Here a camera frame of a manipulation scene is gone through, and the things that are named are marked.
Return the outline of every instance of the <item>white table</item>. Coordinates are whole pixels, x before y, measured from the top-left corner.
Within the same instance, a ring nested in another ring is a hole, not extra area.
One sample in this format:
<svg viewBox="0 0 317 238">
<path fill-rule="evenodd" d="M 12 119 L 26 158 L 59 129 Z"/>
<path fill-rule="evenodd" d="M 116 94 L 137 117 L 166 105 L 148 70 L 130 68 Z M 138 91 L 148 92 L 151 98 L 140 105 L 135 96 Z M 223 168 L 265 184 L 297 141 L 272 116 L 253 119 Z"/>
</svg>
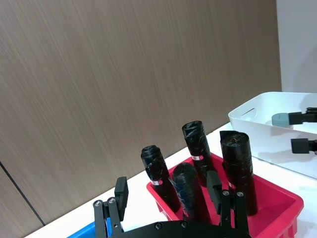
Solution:
<svg viewBox="0 0 317 238">
<path fill-rule="evenodd" d="M 207 136 L 212 153 L 222 156 L 219 131 L 231 129 L 231 124 L 228 123 Z M 188 157 L 190 157 L 188 149 L 182 149 L 166 159 L 167 167 L 171 168 Z M 254 157 L 253 168 L 254 173 L 258 176 L 303 198 L 305 206 L 298 217 L 298 232 L 296 237 L 316 238 L 317 180 Z M 155 200 L 146 189 L 146 184 L 149 181 L 145 171 L 128 180 L 129 199 L 124 221 L 122 222 L 125 231 L 157 221 L 166 221 L 165 216 L 158 211 Z M 66 238 L 94 221 L 94 201 L 98 199 L 106 201 L 112 196 L 114 196 L 114 188 L 33 232 L 26 238 Z"/>
</svg>

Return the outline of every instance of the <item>white plastic bin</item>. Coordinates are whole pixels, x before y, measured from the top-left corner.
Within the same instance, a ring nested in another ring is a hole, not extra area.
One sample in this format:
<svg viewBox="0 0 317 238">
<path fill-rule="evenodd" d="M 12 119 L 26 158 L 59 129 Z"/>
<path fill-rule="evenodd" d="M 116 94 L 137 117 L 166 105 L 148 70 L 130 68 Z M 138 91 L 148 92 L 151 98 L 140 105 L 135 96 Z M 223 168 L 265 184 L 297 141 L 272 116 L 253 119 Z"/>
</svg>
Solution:
<svg viewBox="0 0 317 238">
<path fill-rule="evenodd" d="M 276 113 L 305 112 L 317 107 L 317 93 L 268 92 L 260 94 L 229 113 L 236 131 L 250 137 L 252 155 L 270 163 L 317 178 L 317 156 L 293 154 L 292 138 L 317 140 L 317 123 L 294 125 L 293 129 L 273 126 Z"/>
</svg>

